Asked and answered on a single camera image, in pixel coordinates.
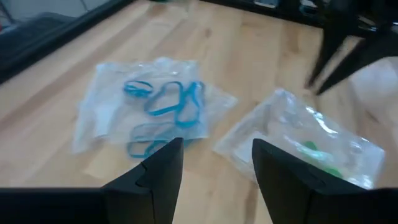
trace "wooden tabletop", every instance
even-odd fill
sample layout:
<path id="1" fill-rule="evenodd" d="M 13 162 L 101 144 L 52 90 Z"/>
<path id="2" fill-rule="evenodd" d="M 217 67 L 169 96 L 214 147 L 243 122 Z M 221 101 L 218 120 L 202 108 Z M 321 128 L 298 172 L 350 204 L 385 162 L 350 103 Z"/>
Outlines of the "wooden tabletop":
<path id="1" fill-rule="evenodd" d="M 0 185 L 101 186 L 134 167 L 119 146 L 71 154 L 79 101 L 96 64 L 168 56 L 198 60 L 204 81 L 239 99 L 210 138 L 186 151 L 174 223 L 271 223 L 257 186 L 212 149 L 277 87 L 383 147 L 379 186 L 398 186 L 394 138 L 360 110 L 350 83 L 321 98 L 304 90 L 320 38 L 313 27 L 215 4 L 196 2 L 187 15 L 138 0 L 0 86 Z"/>

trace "black chair leg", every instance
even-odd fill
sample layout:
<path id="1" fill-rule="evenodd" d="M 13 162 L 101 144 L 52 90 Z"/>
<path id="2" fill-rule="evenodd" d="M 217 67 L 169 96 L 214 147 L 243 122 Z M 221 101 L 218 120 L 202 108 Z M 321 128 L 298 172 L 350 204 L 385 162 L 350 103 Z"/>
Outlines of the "black chair leg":
<path id="1" fill-rule="evenodd" d="M 321 95 L 332 86 L 373 62 L 384 57 L 398 56 L 398 33 L 394 30 L 397 28 L 381 27 L 372 37 L 360 41 L 330 74 L 326 82 L 317 91 L 317 95 Z"/>

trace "green object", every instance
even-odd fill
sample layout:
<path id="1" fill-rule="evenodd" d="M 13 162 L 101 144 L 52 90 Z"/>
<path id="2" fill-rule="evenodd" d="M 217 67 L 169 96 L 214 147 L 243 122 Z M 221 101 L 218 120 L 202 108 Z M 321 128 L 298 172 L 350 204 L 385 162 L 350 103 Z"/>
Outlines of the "green object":
<path id="1" fill-rule="evenodd" d="M 302 145 L 314 151 L 318 151 L 317 145 L 313 141 L 306 141 Z"/>
<path id="2" fill-rule="evenodd" d="M 302 143 L 302 145 L 309 149 L 312 149 L 314 151 L 319 151 L 319 149 L 317 148 L 317 145 L 313 141 L 305 141 Z M 334 175 L 335 177 L 338 177 L 341 179 L 343 178 L 343 174 L 341 174 L 341 172 L 338 169 L 335 169 L 335 168 L 329 167 L 329 166 L 324 166 L 323 164 L 319 163 L 316 159 L 310 157 L 309 155 L 307 155 L 305 153 L 304 153 L 304 155 L 309 161 L 311 161 L 312 165 L 318 167 L 319 169 L 321 169 L 331 175 Z"/>

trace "clear plastic bag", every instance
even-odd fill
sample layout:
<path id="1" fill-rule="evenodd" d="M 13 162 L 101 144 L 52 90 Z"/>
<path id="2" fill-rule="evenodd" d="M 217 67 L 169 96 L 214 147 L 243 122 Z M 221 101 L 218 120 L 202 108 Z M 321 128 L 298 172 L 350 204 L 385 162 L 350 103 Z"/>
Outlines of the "clear plastic bag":
<path id="1" fill-rule="evenodd" d="M 234 96 L 225 93 L 217 87 L 209 84 L 206 85 L 205 101 L 205 113 L 208 118 L 209 128 L 212 128 L 218 121 L 223 119 L 223 116 L 225 116 L 225 114 L 238 102 L 238 100 Z M 193 139 L 184 139 L 184 147 L 188 147 L 189 145 L 191 145 L 191 143 L 195 141 L 196 140 Z M 149 147 L 152 148 L 151 152 L 155 152 L 168 142 L 169 141 L 129 142 L 126 145 L 126 150 L 127 154 L 130 157 L 136 159 L 145 159 L 148 156 L 146 152 Z"/>
<path id="2" fill-rule="evenodd" d="M 125 144 L 134 141 L 167 141 L 174 137 L 205 138 L 208 132 L 206 117 L 214 116 L 218 119 L 219 114 L 223 110 L 228 110 L 235 102 L 231 100 L 234 99 L 232 96 L 231 98 L 213 86 L 199 81 L 198 67 L 194 61 L 158 58 L 150 63 L 139 62 L 131 65 L 106 63 L 98 65 L 96 70 L 94 80 L 80 104 L 73 152 L 90 149 L 96 139 Z M 192 83 L 200 83 L 195 89 L 197 102 L 201 103 L 200 108 L 188 105 L 178 117 L 181 121 L 185 121 L 192 119 L 190 116 L 193 115 L 197 118 L 198 123 L 190 128 L 179 130 L 173 126 L 175 116 L 172 112 L 165 116 L 145 114 L 143 107 L 148 98 L 131 96 L 129 92 L 124 91 L 125 84 L 129 80 L 150 83 L 153 87 L 153 93 L 150 96 L 156 94 L 164 83 L 179 82 L 183 86 L 183 90 L 186 90 L 187 86 Z M 140 83 L 136 84 L 140 89 L 146 88 L 139 86 Z M 154 101 L 149 109 L 156 111 L 159 108 L 176 104 L 179 99 L 176 97 L 178 93 L 178 85 L 166 89 L 162 98 L 159 98 L 159 101 Z M 166 123 L 169 126 L 153 125 L 160 123 Z"/>
<path id="3" fill-rule="evenodd" d="M 114 114 L 109 132 L 111 142 L 207 137 L 206 85 L 199 79 L 194 61 L 160 58 L 153 63 L 140 63 L 130 70 L 124 86 L 126 82 L 133 89 L 124 89 L 122 103 Z M 148 95 L 137 96 L 135 88 L 147 91 L 144 94 Z"/>
<path id="4" fill-rule="evenodd" d="M 380 147 L 343 129 L 282 89 L 236 124 L 214 151 L 255 180 L 251 160 L 254 138 L 365 189 L 373 188 L 384 161 Z"/>

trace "blue elastic band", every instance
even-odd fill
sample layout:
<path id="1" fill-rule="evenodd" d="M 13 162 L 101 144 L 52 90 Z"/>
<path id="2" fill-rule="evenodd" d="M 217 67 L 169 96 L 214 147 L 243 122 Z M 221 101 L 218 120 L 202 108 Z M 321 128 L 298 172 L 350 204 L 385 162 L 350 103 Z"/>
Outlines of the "blue elastic band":
<path id="1" fill-rule="evenodd" d="M 129 95 L 132 96 L 136 96 L 136 97 L 142 97 L 142 98 L 148 98 L 148 96 L 152 93 L 152 85 L 147 83 L 147 82 L 142 82 L 142 81 L 131 81 L 131 82 L 137 82 L 137 83 L 141 83 L 143 85 L 147 85 L 149 87 L 151 87 L 151 90 L 145 90 L 145 89 L 138 89 L 136 86 L 134 85 L 129 85 L 128 90 L 126 90 L 126 84 L 124 86 L 124 91 L 126 93 L 128 93 Z M 179 103 L 173 106 L 169 106 L 166 108 L 162 108 L 159 110 L 155 110 L 155 111 L 150 111 L 149 109 L 152 107 L 152 105 L 162 96 L 165 95 L 165 92 L 167 90 L 167 86 L 171 85 L 171 84 L 176 84 L 178 86 L 178 91 L 179 91 Z M 201 112 L 201 108 L 203 108 L 203 104 L 204 102 L 202 101 L 203 98 L 200 97 L 201 100 L 197 99 L 197 88 L 200 87 L 201 88 L 201 95 L 204 95 L 204 91 L 205 91 L 205 85 L 202 82 L 193 82 L 191 83 L 191 85 L 184 91 L 183 90 L 183 85 L 181 82 L 168 82 L 165 83 L 161 89 L 159 90 L 158 93 L 156 93 L 153 97 L 149 98 L 145 104 L 144 104 L 144 111 L 151 115 L 151 116 L 160 116 L 166 113 L 169 113 L 171 111 L 175 111 L 174 113 L 174 125 L 178 128 L 191 128 L 192 126 L 196 125 L 197 123 L 199 123 L 199 118 L 200 118 L 200 112 Z M 197 110 L 195 112 L 195 117 L 192 120 L 188 120 L 188 121 L 181 121 L 179 120 L 179 116 L 180 114 L 182 114 L 185 105 L 187 104 L 187 100 L 188 99 L 192 99 L 193 104 L 197 107 Z M 132 130 L 132 135 L 135 134 L 137 132 L 138 129 L 142 128 L 142 127 L 146 127 L 146 126 L 160 126 L 160 125 L 165 125 L 165 124 L 173 124 L 171 122 L 164 122 L 164 123 L 147 123 L 147 124 L 140 124 L 136 127 L 134 127 L 134 129 Z M 170 139 L 167 138 L 167 136 L 172 135 L 172 133 L 175 132 L 174 130 L 175 128 L 170 128 L 166 131 L 164 131 L 163 133 L 158 134 L 155 139 Z M 134 139 L 135 141 L 145 141 L 145 136 L 131 136 L 132 139 Z M 156 140 L 153 141 L 144 151 L 143 154 L 134 154 L 132 152 L 133 150 L 133 145 L 134 142 L 130 142 L 127 144 L 127 153 L 132 157 L 132 158 L 138 158 L 138 159 L 146 159 L 148 158 L 150 155 L 152 155 L 153 153 L 155 153 L 155 147 L 158 146 L 159 144 L 163 144 L 166 145 L 168 143 L 169 140 L 165 141 L 165 140 Z M 193 140 L 186 140 L 184 141 L 184 145 L 188 146 Z"/>
<path id="2" fill-rule="evenodd" d="M 170 85 L 170 84 L 176 84 L 176 85 L 178 86 L 179 98 L 180 98 L 179 101 L 178 101 L 178 103 L 177 103 L 176 105 L 173 105 L 173 106 L 168 106 L 168 107 L 166 107 L 166 108 L 162 108 L 162 109 L 159 109 L 159 110 L 150 111 L 149 109 L 152 107 L 152 105 L 153 105 L 160 97 L 162 97 L 162 96 L 165 95 L 166 90 L 167 90 L 167 86 Z M 145 111 L 147 114 L 151 115 L 151 116 L 159 116 L 159 115 L 162 115 L 162 114 L 166 114 L 166 113 L 168 113 L 168 112 L 171 112 L 171 111 L 178 110 L 181 106 L 183 106 L 183 105 L 181 105 L 182 91 L 183 91 L 183 86 L 182 86 L 182 84 L 181 84 L 180 82 L 168 82 L 168 83 L 165 83 L 165 84 L 162 86 L 162 88 L 159 90 L 159 92 L 157 92 L 153 97 L 149 98 L 149 99 L 145 102 L 145 104 L 144 104 L 144 111 Z"/>
<path id="3" fill-rule="evenodd" d="M 149 89 L 138 88 L 134 85 L 135 83 L 148 86 Z M 123 90 L 125 93 L 131 96 L 135 96 L 138 98 L 148 98 L 148 96 L 154 91 L 154 87 L 150 83 L 144 81 L 130 80 L 124 83 Z"/>
<path id="4" fill-rule="evenodd" d="M 191 128 L 192 126 L 196 125 L 199 122 L 199 116 L 200 116 L 200 108 L 202 107 L 202 102 L 199 102 L 197 100 L 197 87 L 201 86 L 202 87 L 202 91 L 204 90 L 204 84 L 202 82 L 198 83 L 198 82 L 193 82 L 187 90 L 185 90 L 182 93 L 182 97 L 181 97 L 181 101 L 180 104 L 181 106 L 177 108 L 177 111 L 174 114 L 174 120 L 175 120 L 175 125 L 180 127 L 180 128 Z M 197 110 L 195 112 L 195 117 L 193 120 L 190 121 L 181 121 L 178 119 L 178 117 L 180 116 L 180 114 L 182 113 L 185 104 L 187 103 L 187 98 L 190 97 L 192 99 L 193 104 L 197 107 Z"/>

